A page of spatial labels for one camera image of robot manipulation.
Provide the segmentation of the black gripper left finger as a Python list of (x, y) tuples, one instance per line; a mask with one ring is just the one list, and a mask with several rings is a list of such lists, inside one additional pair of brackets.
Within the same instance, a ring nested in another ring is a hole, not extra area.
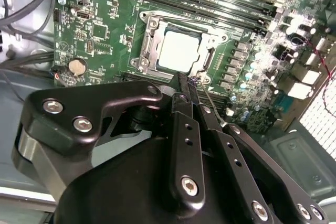
[(127, 109), (145, 108), (140, 126), (148, 125), (154, 108), (169, 110), (174, 145), (169, 190), (180, 206), (198, 210), (205, 200), (200, 128), (193, 118), (199, 102), (196, 86), (182, 73), (162, 87), (131, 81), (36, 91), (23, 105), (13, 149), (16, 168), (59, 201), (77, 177), (92, 169), (93, 148)]

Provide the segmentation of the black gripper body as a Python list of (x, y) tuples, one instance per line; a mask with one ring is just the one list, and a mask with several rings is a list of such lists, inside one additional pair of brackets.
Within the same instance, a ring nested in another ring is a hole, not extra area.
[(237, 223), (229, 179), (209, 147), (198, 111), (195, 115), (205, 189), (200, 209), (180, 206), (170, 193), (170, 132), (167, 138), (145, 140), (75, 179), (58, 203), (54, 223)]

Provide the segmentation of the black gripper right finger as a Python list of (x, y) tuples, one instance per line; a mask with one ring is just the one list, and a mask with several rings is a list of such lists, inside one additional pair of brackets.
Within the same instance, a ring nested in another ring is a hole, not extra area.
[(236, 222), (328, 223), (322, 208), (241, 127), (219, 124), (200, 102), (197, 84), (187, 79), (206, 140), (229, 179)]

